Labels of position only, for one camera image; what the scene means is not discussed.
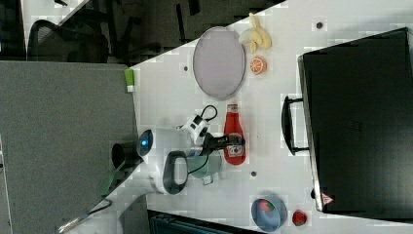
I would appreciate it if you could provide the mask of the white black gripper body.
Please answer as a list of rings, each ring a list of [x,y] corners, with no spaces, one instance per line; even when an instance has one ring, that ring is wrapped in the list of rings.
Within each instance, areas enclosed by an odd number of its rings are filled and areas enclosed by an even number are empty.
[[[192,140],[189,156],[199,156],[203,150],[209,122],[200,115],[190,116],[184,125],[178,126],[179,131],[186,133]]]

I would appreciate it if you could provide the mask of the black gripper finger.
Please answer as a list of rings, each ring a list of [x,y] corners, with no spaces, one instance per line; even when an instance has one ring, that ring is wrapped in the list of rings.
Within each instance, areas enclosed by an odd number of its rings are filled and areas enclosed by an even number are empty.
[[[228,146],[244,145],[245,140],[242,136],[221,136],[211,137],[208,140],[207,147],[212,150],[224,149]]]

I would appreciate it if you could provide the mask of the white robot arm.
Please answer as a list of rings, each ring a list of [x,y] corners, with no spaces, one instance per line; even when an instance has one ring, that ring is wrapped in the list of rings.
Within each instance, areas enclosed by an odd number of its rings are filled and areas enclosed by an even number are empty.
[[[239,134],[213,136],[209,131],[208,119],[194,114],[176,128],[147,128],[137,139],[135,153],[142,159],[124,180],[126,198],[116,206],[117,218],[139,197],[150,193],[174,195],[186,186],[191,158],[206,158],[229,146],[244,146],[245,140]]]

